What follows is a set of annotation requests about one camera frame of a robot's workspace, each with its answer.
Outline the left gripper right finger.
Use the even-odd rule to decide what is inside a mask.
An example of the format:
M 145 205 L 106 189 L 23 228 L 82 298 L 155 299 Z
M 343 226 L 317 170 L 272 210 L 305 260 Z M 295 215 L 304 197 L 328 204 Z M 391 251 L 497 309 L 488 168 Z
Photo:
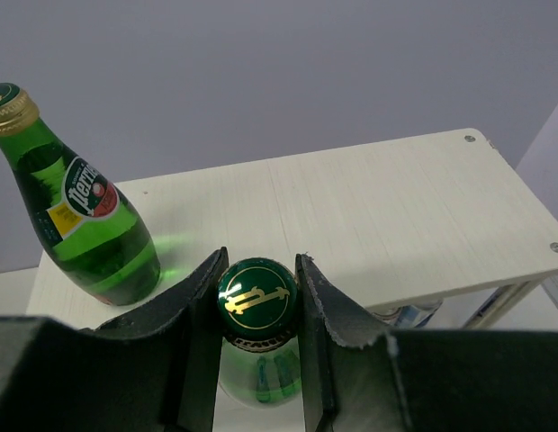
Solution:
M 398 329 L 295 259 L 309 431 L 558 431 L 558 332 Z

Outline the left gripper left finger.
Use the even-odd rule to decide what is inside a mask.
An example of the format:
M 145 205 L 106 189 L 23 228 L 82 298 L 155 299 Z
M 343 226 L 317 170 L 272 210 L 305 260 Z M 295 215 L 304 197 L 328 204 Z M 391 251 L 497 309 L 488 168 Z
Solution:
M 220 248 L 99 328 L 0 317 L 0 431 L 210 431 L 221 356 Z

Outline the green glass bottle front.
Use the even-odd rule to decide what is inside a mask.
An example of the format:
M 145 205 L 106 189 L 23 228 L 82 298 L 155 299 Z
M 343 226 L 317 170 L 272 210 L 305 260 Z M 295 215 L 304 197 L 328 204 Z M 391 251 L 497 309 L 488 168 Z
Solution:
M 302 299 L 293 273 L 270 258 L 243 259 L 226 269 L 217 293 L 221 389 L 253 409 L 293 400 L 302 389 Z

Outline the green glass bottle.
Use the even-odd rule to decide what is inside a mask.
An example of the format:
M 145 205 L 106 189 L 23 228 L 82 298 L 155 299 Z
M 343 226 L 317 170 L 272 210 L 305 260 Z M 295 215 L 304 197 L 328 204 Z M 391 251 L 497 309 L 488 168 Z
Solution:
M 151 294 L 160 263 L 139 213 L 58 138 L 27 92 L 12 83 L 0 83 L 0 149 L 40 243 L 74 284 L 113 306 Z
M 302 389 L 302 299 L 293 273 L 270 258 L 243 259 L 226 269 L 217 293 L 221 389 L 253 409 L 293 400 Z

